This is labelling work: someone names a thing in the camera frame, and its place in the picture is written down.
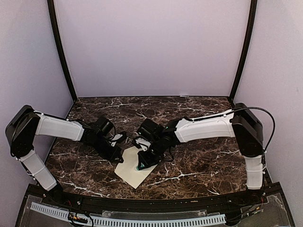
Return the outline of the cream envelope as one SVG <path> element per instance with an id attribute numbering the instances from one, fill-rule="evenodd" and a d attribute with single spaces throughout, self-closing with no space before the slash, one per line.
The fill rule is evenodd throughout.
<path id="1" fill-rule="evenodd" d="M 138 155 L 140 150 L 135 146 L 125 149 L 122 158 L 123 163 L 116 166 L 115 174 L 123 179 L 126 183 L 137 189 L 138 186 L 146 179 L 146 177 L 154 170 L 156 166 L 149 167 L 143 170 L 137 170 Z"/>

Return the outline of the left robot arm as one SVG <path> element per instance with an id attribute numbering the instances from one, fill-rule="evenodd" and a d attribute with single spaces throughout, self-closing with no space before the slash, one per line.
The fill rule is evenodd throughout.
<path id="1" fill-rule="evenodd" d="M 103 159 L 110 162 L 123 162 L 119 144 L 126 138 L 126 132 L 115 131 L 114 124 L 101 116 L 95 122 L 67 120 L 36 111 L 30 105 L 24 105 L 13 117 L 5 129 L 10 154 L 16 158 L 25 170 L 48 193 L 48 198 L 56 206 L 63 206 L 67 196 L 62 187 L 45 165 L 45 161 L 36 152 L 35 145 L 41 148 L 42 140 L 62 138 L 81 142 L 93 148 Z"/>

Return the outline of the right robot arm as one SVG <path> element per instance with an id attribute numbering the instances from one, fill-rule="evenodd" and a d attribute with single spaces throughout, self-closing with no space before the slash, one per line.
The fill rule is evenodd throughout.
<path id="1" fill-rule="evenodd" d="M 196 140 L 211 138 L 232 138 L 246 167 L 247 191 L 242 194 L 242 202 L 252 205 L 260 197 L 266 168 L 263 125 L 253 111 L 262 111 L 271 119 L 273 115 L 261 107 L 237 103 L 233 109 L 213 115 L 189 118 L 182 117 L 161 125 L 145 119 L 137 129 L 133 144 L 138 152 L 137 170 L 156 166 L 164 159 L 164 153 L 172 147 Z"/>

